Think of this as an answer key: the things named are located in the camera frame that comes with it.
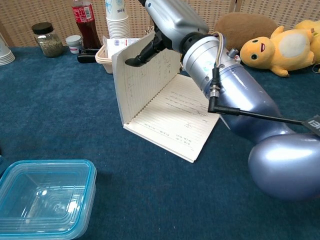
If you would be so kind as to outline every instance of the stack of paper cups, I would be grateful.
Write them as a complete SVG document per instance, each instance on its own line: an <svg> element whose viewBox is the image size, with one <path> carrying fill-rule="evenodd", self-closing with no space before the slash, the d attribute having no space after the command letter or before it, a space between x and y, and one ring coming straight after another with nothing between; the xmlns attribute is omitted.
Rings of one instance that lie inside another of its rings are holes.
<svg viewBox="0 0 320 240"><path fill-rule="evenodd" d="M15 56L8 48L5 39L0 33L0 66L9 64L15 60Z"/></svg>
<svg viewBox="0 0 320 240"><path fill-rule="evenodd" d="M125 0L105 0L105 10L110 39L130 38L129 16Z"/></svg>

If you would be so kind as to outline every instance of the plush toy eye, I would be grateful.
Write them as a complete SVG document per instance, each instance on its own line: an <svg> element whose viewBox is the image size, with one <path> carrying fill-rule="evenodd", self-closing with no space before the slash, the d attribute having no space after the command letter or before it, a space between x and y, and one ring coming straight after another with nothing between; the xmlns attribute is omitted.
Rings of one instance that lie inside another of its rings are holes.
<svg viewBox="0 0 320 240"><path fill-rule="evenodd" d="M256 60L257 58L258 58L257 54L252 54L252 55L251 55L251 59L252 59L252 60Z"/></svg>

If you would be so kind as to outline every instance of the blue plastic container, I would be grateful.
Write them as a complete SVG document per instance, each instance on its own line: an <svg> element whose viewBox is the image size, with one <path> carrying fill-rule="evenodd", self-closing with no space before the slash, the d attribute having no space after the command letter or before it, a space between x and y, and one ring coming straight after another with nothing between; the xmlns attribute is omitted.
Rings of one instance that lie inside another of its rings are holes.
<svg viewBox="0 0 320 240"><path fill-rule="evenodd" d="M83 235L96 193L88 160L24 160L0 179L0 240L70 240Z"/></svg>

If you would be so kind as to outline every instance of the notebook page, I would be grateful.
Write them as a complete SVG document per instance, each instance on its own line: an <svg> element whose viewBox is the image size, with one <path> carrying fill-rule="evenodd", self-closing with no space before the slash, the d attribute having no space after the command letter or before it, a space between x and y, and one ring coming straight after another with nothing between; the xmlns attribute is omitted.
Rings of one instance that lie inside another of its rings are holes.
<svg viewBox="0 0 320 240"><path fill-rule="evenodd" d="M179 72L180 54L168 49L141 67L125 64L127 59L140 54L154 35L151 33L112 56L114 86L122 124L130 122Z"/></svg>
<svg viewBox="0 0 320 240"><path fill-rule="evenodd" d="M124 128L194 162L219 119L190 78L178 74Z"/></svg>

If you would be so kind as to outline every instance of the blue carpet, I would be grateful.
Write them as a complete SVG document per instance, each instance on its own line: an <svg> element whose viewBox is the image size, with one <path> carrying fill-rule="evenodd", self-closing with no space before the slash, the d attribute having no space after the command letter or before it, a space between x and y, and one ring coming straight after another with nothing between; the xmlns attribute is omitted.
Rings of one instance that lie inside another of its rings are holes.
<svg viewBox="0 0 320 240"><path fill-rule="evenodd" d="M191 164L122 128L113 83L97 63L65 52L13 48L0 66L0 148L13 163L88 159L97 168L91 219L80 240L318 240L320 199L283 202L248 171L253 145L221 121ZM247 68L286 118L320 114L320 75L280 78ZM306 132L301 126L292 126Z"/></svg>

